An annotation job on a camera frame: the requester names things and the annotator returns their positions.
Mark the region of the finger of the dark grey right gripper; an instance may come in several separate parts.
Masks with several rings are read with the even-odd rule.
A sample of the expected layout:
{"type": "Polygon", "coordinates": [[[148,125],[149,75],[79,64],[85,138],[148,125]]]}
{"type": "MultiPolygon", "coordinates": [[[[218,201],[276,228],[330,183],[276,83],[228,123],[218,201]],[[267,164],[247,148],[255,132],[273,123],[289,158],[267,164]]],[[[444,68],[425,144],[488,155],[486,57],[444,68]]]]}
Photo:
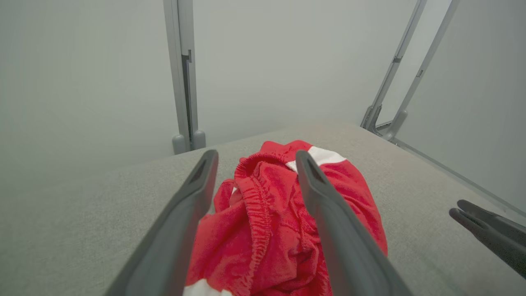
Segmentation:
{"type": "Polygon", "coordinates": [[[479,227],[492,229],[523,247],[526,245],[526,229],[524,226],[466,200],[459,200],[458,207],[465,217],[470,218],[472,222],[477,222],[479,227]]]}
{"type": "Polygon", "coordinates": [[[526,246],[523,247],[492,229],[479,227],[477,222],[472,222],[470,218],[465,217],[459,208],[451,208],[449,215],[516,273],[523,278],[526,277],[526,246]]]}

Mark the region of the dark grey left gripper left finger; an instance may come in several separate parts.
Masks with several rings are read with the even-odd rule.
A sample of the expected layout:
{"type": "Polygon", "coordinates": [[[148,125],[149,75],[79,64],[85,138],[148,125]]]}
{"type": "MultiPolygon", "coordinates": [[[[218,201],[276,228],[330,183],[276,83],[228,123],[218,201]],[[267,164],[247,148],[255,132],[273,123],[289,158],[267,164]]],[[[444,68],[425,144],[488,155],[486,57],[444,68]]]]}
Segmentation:
{"type": "Polygon", "coordinates": [[[207,150],[108,288],[107,296],[181,296],[199,221],[209,211],[219,154],[207,150]]]}

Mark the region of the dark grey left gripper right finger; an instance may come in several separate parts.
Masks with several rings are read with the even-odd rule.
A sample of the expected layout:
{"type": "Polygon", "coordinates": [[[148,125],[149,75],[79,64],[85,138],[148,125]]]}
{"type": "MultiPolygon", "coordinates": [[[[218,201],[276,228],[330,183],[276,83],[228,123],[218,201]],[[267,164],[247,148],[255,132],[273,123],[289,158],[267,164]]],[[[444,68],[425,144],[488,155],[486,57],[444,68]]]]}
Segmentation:
{"type": "Polygon", "coordinates": [[[296,155],[298,180],[315,219],[335,296],[411,296],[355,212],[306,150],[296,155]]]}

